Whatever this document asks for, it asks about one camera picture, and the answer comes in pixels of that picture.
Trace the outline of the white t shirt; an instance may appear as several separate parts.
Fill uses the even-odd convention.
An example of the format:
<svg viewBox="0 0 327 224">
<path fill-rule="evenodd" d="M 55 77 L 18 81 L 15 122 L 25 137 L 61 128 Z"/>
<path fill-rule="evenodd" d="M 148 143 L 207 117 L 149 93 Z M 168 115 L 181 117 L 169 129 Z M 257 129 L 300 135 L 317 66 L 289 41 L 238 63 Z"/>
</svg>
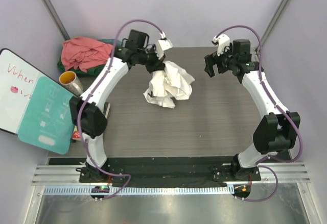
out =
<svg viewBox="0 0 327 224">
<path fill-rule="evenodd" d="M 143 93 L 150 104 L 163 108 L 175 108 L 174 100 L 188 100 L 192 94 L 191 84 L 195 81 L 184 68 L 171 61 L 164 61 L 164 70 L 155 71 L 148 89 Z"/>
</svg>

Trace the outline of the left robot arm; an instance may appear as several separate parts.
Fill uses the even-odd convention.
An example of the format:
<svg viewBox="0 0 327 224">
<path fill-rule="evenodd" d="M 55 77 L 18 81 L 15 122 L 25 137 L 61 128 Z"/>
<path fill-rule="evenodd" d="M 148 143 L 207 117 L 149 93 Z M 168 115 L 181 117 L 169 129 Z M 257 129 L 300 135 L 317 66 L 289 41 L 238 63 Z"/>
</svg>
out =
<svg viewBox="0 0 327 224">
<path fill-rule="evenodd" d="M 114 43 L 107 63 L 89 88 L 69 101 L 71 117 L 86 150 L 85 166 L 77 168 L 80 182 L 105 182 L 109 173 L 104 152 L 103 134 L 108 120 L 103 108 L 114 87 L 135 65 L 143 65 L 149 73 L 163 70 L 165 50 L 172 47 L 163 31 L 155 44 L 149 43 L 147 33 L 131 30 L 121 44 Z"/>
</svg>

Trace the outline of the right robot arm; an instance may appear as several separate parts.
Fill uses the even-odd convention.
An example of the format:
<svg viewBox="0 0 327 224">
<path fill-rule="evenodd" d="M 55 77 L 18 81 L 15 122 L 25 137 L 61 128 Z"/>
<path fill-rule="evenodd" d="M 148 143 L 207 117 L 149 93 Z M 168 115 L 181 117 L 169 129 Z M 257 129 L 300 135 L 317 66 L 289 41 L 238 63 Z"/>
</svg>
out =
<svg viewBox="0 0 327 224">
<path fill-rule="evenodd" d="M 252 60 L 248 39 L 231 41 L 222 34 L 213 38 L 212 43 L 217 50 L 205 56 L 205 72 L 213 77 L 215 66 L 219 73 L 231 71 L 249 92 L 261 116 L 252 144 L 233 157 L 229 168 L 218 169 L 219 173 L 229 173 L 235 180 L 247 181 L 257 172 L 260 160 L 294 148 L 300 116 L 290 112 L 276 97 L 259 62 Z"/>
</svg>

